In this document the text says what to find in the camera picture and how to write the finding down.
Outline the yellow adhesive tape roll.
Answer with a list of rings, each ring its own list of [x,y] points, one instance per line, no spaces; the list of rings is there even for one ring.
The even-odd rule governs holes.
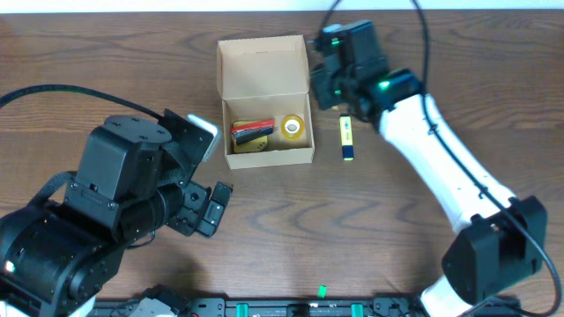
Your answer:
[[[300,139],[304,129],[304,121],[298,115],[288,115],[281,123],[281,132],[286,140],[294,141]]]

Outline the red black stapler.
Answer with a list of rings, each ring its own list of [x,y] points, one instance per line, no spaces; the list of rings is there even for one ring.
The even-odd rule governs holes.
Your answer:
[[[240,126],[233,126],[231,129],[237,145],[249,143],[257,138],[268,136],[274,132],[275,122],[273,119],[244,123]]]

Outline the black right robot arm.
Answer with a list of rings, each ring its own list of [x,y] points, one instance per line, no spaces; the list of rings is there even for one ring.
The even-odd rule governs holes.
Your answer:
[[[420,295],[430,316],[462,316],[539,272],[547,213],[520,199],[470,153],[408,69],[390,70],[372,22],[323,27],[314,42],[323,60],[310,72],[321,109],[346,105],[411,164],[431,190],[456,237],[442,277]]]

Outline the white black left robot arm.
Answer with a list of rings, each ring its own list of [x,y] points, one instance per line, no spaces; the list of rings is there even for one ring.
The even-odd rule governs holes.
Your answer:
[[[87,138],[77,171],[53,176],[2,218],[2,315],[85,316],[124,254],[161,227],[211,237],[233,190],[192,177],[219,139],[193,114],[108,117]]]

